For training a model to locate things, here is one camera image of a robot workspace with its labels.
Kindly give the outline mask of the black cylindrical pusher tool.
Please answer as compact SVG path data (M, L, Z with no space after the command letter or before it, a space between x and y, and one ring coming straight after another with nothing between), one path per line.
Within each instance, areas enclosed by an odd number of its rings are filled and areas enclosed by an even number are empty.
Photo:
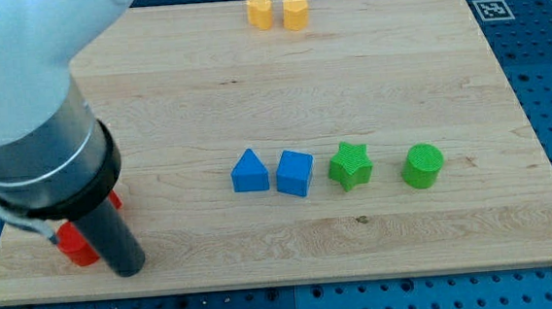
M144 267L146 254L109 200L121 172L119 148L101 120L94 126L100 130L99 140L104 144L103 158L94 175L75 194L48 207L29 210L28 215L41 220L64 218L73 223L117 275L130 277Z

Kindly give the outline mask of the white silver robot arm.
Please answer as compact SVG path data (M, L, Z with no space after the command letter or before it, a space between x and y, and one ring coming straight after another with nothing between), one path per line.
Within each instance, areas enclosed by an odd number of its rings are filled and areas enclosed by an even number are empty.
M75 225L119 276L146 258L109 193L121 153L71 60L134 0L0 0L0 220L53 243Z

